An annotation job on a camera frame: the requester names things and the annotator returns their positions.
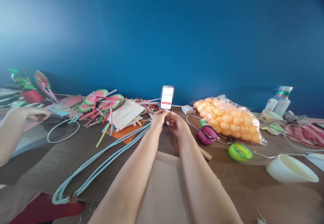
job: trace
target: light blue hose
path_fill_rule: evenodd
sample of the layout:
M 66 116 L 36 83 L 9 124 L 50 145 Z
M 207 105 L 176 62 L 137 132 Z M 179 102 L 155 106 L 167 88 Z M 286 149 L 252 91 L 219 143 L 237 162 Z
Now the light blue hose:
M 63 193 L 67 185 L 70 183 L 72 178 L 74 178 L 77 174 L 79 174 L 83 169 L 85 169 L 87 166 L 89 166 L 93 161 L 95 161 L 102 153 L 104 153 L 109 148 L 119 144 L 125 139 L 128 139 L 129 137 L 137 134 L 138 132 L 142 131 L 135 139 L 133 139 L 128 145 L 124 146 L 114 154 L 112 154 L 107 160 L 105 160 L 91 175 L 90 177 L 84 182 L 84 184 L 76 191 L 76 195 L 79 196 L 88 186 L 89 184 L 103 171 L 107 166 L 110 165 L 120 154 L 122 154 L 125 150 L 130 148 L 133 144 L 135 144 L 150 128 L 151 123 L 148 125 L 145 125 L 141 127 L 140 129 L 137 129 L 124 137 L 116 140 L 114 143 L 109 145 L 107 148 L 103 149 L 102 151 L 98 152 L 96 155 L 91 157 L 89 160 L 87 160 L 82 166 L 78 168 L 67 180 L 62 183 L 62 185 L 56 190 L 55 194 L 52 198 L 53 204 L 66 204 L 69 202 L 69 198 L 63 198 Z

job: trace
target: white plastic bowl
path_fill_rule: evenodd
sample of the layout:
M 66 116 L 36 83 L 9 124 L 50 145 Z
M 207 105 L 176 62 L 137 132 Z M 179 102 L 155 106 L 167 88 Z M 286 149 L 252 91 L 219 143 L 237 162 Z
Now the white plastic bowl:
M 280 154 L 266 169 L 281 183 L 318 182 L 317 175 L 309 167 L 285 154 Z

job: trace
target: pink pouch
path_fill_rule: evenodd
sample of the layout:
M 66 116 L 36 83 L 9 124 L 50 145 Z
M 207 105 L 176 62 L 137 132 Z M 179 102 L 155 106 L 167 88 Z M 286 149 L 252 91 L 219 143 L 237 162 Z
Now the pink pouch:
M 218 134 L 209 125 L 202 126 L 198 132 L 198 138 L 203 145 L 211 145 L 217 137 Z

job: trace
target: plastic bottle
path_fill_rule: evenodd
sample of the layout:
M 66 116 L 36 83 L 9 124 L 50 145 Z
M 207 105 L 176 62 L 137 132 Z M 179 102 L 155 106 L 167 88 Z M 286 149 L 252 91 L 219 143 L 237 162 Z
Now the plastic bottle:
M 279 116 L 283 116 L 286 112 L 290 100 L 288 96 L 293 88 L 291 86 L 281 86 L 275 97 L 272 97 L 267 105 L 265 110 L 273 111 Z
M 23 75 L 19 73 L 17 69 L 8 69 L 12 75 L 11 78 L 14 82 L 16 82 L 22 90 L 24 89 L 36 89 L 33 84 L 31 83 L 31 80 L 26 75 Z

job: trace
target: blue wall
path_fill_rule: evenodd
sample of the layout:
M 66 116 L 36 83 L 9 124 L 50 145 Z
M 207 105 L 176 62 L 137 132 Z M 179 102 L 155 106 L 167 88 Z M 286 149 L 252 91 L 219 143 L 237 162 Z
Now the blue wall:
M 226 94 L 261 111 L 281 85 L 324 117 L 324 0 L 0 0 L 0 84 L 41 70 L 53 91 L 118 89 L 174 104 Z

